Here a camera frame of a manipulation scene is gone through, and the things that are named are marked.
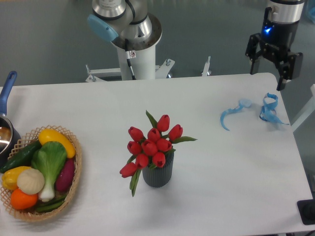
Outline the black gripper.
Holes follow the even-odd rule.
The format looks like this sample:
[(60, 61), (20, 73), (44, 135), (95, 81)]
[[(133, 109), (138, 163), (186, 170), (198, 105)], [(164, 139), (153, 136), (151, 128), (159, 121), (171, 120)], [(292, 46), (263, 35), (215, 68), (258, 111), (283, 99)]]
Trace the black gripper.
[(251, 75), (258, 72), (261, 57), (280, 64), (277, 91), (283, 90), (288, 80), (300, 76), (303, 53), (290, 52), (298, 23), (299, 21), (290, 24), (263, 21), (261, 33), (252, 34), (248, 40), (245, 55), (251, 62)]

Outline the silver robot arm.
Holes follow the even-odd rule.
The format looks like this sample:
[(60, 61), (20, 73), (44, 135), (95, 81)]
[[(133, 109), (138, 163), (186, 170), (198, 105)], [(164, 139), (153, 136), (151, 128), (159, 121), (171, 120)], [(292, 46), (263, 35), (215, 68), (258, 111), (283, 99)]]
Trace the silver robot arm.
[(277, 90), (300, 76), (303, 53), (291, 51), (302, 15), (303, 0), (269, 0), (260, 33), (249, 37), (245, 55), (251, 61), (250, 74), (258, 72), (259, 60), (272, 62), (279, 73)]

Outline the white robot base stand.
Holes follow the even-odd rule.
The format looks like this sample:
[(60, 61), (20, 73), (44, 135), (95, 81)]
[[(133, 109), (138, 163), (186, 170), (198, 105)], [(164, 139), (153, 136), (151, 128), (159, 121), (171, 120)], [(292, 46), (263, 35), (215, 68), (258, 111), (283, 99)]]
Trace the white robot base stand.
[(156, 65), (156, 45), (161, 23), (148, 12), (145, 0), (94, 0), (87, 18), (90, 29), (117, 49), (122, 80), (153, 80), (170, 77), (175, 64), (167, 59)]

